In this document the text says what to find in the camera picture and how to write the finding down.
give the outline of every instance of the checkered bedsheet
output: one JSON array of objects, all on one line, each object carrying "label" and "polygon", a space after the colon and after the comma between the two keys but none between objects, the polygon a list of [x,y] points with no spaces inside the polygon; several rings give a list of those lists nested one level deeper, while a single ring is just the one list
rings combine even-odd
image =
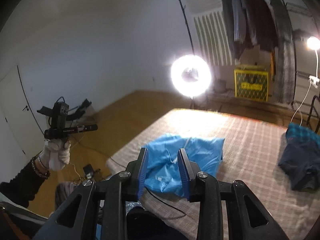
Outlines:
[{"label": "checkered bedsheet", "polygon": [[[224,137],[223,162],[217,179],[244,181],[260,199],[273,218],[292,240],[303,239],[320,214],[320,191],[315,194],[290,190],[287,176],[277,166],[285,146],[286,128],[239,116],[188,109],[174,109],[140,133],[113,155],[113,159],[126,166],[136,160],[140,147],[164,133],[183,136]],[[113,174],[123,170],[111,159],[107,166]],[[187,216],[160,203],[148,192],[142,196],[142,205],[161,217],[189,239],[196,239],[199,203],[186,199],[160,195],[167,203],[183,210]],[[224,236],[228,239],[228,224],[224,210]]]}]

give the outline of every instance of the yellow box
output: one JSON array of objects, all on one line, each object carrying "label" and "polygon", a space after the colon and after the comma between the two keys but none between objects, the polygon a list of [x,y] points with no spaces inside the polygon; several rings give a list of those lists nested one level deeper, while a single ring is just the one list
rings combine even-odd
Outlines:
[{"label": "yellow box", "polygon": [[235,96],[255,101],[268,101],[267,71],[235,69]]}]

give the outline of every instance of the gloved hand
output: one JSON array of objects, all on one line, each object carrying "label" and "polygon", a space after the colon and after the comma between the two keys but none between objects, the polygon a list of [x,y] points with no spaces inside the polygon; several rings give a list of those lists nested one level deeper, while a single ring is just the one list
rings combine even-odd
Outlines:
[{"label": "gloved hand", "polygon": [[39,160],[46,169],[60,171],[70,161],[70,141],[63,143],[61,139],[46,140]]}]

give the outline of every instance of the door handle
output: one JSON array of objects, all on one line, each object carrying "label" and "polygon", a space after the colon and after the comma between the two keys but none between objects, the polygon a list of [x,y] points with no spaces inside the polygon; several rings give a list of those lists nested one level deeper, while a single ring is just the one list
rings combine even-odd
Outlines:
[{"label": "door handle", "polygon": [[24,111],[25,109],[27,109],[27,111],[29,111],[29,107],[26,106],[25,108],[22,109],[22,111]]}]

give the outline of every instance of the blue cloth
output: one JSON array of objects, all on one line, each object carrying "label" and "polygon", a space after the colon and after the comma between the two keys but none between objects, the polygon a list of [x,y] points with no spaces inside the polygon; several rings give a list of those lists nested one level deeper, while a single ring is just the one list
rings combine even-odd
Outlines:
[{"label": "blue cloth", "polygon": [[97,224],[97,228],[96,228],[96,239],[100,240],[101,239],[101,225]]},{"label": "blue cloth", "polygon": [[178,150],[185,148],[190,161],[215,176],[222,161],[223,142],[224,138],[184,138],[174,134],[165,134],[149,142],[144,146],[149,154],[145,186],[151,191],[183,197]]},{"label": "blue cloth", "polygon": [[290,123],[288,126],[288,129],[285,133],[285,138],[287,139],[287,142],[293,138],[296,139],[296,141],[300,142],[315,142],[320,147],[320,136],[317,135],[315,132],[310,130],[309,128],[299,126],[295,123]]}]

